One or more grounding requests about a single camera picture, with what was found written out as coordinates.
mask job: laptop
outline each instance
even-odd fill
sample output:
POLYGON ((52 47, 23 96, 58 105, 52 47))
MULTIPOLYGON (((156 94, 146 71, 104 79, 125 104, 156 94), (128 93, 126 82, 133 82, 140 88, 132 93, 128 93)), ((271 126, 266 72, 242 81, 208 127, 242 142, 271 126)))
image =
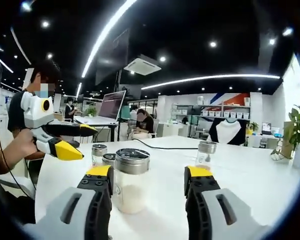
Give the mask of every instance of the laptop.
POLYGON ((87 119, 88 125, 116 124, 124 102, 126 91, 117 91, 104 95, 98 116, 87 119))

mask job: ceiling air conditioning unit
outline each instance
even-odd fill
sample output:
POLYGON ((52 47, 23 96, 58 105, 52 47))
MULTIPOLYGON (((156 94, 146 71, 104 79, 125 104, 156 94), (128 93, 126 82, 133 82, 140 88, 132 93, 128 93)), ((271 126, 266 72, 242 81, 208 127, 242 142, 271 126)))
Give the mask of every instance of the ceiling air conditioning unit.
POLYGON ((130 62, 124 69, 130 72, 135 72, 136 74, 146 76, 160 71, 161 67, 159 67, 158 65, 158 61, 141 54, 135 60, 130 62))

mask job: black shirt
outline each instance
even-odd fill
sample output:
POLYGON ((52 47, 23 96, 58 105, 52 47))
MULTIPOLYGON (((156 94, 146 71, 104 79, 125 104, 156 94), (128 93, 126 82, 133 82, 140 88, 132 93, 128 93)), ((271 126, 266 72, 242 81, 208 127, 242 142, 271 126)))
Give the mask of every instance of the black shirt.
POLYGON ((25 91, 17 92, 13 95, 8 110, 8 130, 12 133, 14 130, 26 128, 24 110, 21 108, 21 100, 25 91))
POLYGON ((147 116, 143 121, 137 121, 136 126, 147 130, 150 134, 154 133, 154 120, 150 116, 147 116))
POLYGON ((64 111, 64 118, 65 119, 71 119, 71 122, 74 121, 74 114, 70 115, 69 113, 74 110, 74 106, 71 105, 69 106, 68 104, 65 106, 65 111, 64 111))

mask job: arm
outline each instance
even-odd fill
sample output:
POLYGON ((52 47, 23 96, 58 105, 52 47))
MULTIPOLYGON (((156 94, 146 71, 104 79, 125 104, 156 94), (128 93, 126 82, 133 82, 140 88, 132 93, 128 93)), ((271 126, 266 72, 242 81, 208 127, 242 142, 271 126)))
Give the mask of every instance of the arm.
POLYGON ((20 160, 35 150, 36 146, 33 146, 31 149, 24 147, 22 141, 16 138, 3 151, 0 149, 0 174, 6 174, 9 169, 13 169, 20 160))

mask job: monitor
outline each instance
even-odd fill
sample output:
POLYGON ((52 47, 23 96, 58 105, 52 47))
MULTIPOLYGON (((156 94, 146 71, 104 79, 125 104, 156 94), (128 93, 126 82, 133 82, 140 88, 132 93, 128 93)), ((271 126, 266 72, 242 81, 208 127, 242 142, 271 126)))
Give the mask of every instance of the monitor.
POLYGON ((78 104, 82 104, 84 102, 84 95, 80 94, 76 100, 78 101, 78 104))
POLYGON ((104 95, 98 116, 118 120, 126 91, 117 91, 104 95))

